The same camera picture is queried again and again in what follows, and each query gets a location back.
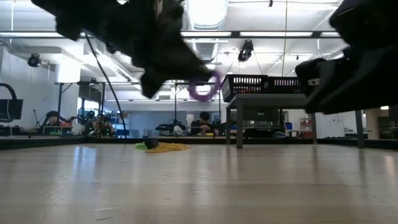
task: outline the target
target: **red object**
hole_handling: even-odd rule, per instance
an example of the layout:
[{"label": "red object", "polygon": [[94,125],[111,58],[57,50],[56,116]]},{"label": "red object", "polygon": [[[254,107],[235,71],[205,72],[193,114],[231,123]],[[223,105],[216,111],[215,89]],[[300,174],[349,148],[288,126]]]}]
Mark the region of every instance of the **red object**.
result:
[{"label": "red object", "polygon": [[72,123],[71,122],[61,122],[60,126],[61,127],[72,127]]}]

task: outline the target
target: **man with black hair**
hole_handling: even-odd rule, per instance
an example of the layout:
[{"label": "man with black hair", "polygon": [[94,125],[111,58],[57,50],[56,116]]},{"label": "man with black hair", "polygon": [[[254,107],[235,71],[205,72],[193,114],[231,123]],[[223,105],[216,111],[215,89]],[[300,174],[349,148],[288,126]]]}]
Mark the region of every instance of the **man with black hair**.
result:
[{"label": "man with black hair", "polygon": [[199,114],[200,119],[197,121],[192,121],[191,123],[191,135],[211,133],[211,128],[209,124],[210,114],[208,112],[201,112]]}]

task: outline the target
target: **plastic crate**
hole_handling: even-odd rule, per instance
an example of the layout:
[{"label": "plastic crate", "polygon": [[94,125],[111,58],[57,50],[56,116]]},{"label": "plastic crate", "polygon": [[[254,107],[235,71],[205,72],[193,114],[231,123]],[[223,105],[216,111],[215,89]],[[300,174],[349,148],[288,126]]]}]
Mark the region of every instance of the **plastic crate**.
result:
[{"label": "plastic crate", "polygon": [[227,75],[221,86],[224,102],[235,94],[303,94],[297,77],[269,77],[267,75]]}]

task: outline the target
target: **purple loop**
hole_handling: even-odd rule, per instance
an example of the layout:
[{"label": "purple loop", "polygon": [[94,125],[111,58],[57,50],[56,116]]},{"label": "purple loop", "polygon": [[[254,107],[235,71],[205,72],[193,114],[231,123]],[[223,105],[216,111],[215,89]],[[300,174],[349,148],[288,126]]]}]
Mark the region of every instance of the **purple loop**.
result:
[{"label": "purple loop", "polygon": [[201,101],[201,102],[207,102],[209,100],[211,100],[213,98],[214,95],[217,94],[217,91],[220,89],[221,87],[221,75],[218,71],[214,70],[213,71],[213,77],[216,77],[216,83],[213,87],[211,87],[211,90],[209,91],[208,94],[206,95],[200,95],[197,92],[197,82],[190,80],[189,82],[189,95],[197,100],[197,101]]}]

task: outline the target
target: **computer monitor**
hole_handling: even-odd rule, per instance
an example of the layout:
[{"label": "computer monitor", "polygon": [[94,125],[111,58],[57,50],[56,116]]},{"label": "computer monitor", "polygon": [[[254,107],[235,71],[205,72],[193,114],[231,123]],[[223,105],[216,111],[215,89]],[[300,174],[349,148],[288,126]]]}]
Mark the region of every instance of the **computer monitor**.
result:
[{"label": "computer monitor", "polygon": [[24,100],[0,100],[0,119],[21,119]]}]

